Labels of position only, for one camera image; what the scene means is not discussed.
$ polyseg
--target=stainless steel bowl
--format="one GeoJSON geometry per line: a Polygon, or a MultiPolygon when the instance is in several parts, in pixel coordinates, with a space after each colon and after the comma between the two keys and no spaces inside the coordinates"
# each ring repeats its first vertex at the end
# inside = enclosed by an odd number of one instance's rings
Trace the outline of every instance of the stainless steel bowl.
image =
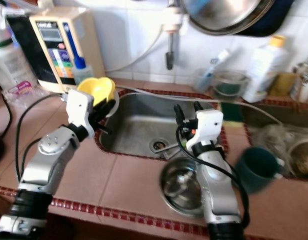
{"type": "Polygon", "coordinates": [[[267,13],[275,0],[180,0],[192,25],[209,35],[239,33],[267,13]]]}
{"type": "Polygon", "coordinates": [[[196,179],[196,163],[187,157],[178,157],[169,161],[163,168],[159,177],[161,196],[168,206],[176,212],[187,217],[202,217],[201,188],[196,179]],[[189,171],[186,187],[180,190],[178,179],[189,171]]]}

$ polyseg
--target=display screen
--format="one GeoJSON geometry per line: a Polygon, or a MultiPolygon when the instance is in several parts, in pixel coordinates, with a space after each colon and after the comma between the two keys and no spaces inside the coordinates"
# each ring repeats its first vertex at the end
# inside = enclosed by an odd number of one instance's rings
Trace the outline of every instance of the display screen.
{"type": "Polygon", "coordinates": [[[62,42],[60,31],[58,29],[41,28],[39,31],[44,41],[62,42]]]}

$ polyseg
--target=yellow plastic funnel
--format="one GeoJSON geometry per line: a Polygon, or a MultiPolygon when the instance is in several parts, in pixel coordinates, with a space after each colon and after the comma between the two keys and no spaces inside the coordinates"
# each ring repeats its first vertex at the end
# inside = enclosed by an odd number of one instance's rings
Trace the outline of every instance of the yellow plastic funnel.
{"type": "Polygon", "coordinates": [[[94,97],[93,106],[106,99],[108,102],[114,99],[115,83],[108,77],[89,77],[83,80],[77,90],[90,94],[94,97]]]}

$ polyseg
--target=yellow bottle cap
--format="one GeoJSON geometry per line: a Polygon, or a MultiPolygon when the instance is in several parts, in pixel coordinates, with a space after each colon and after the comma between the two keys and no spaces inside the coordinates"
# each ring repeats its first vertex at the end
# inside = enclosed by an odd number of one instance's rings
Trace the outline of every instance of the yellow bottle cap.
{"type": "Polygon", "coordinates": [[[269,45],[277,48],[281,48],[285,44],[286,37],[281,36],[281,35],[274,35],[271,37],[269,41],[269,45]]]}

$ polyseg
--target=dark green mug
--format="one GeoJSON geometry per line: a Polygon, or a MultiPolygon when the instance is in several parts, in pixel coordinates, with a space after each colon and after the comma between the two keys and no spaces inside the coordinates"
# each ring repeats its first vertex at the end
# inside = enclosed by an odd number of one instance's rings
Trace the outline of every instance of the dark green mug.
{"type": "Polygon", "coordinates": [[[248,194],[254,194],[274,179],[283,177],[284,161],[262,147],[249,147],[241,155],[235,169],[248,194]]]}

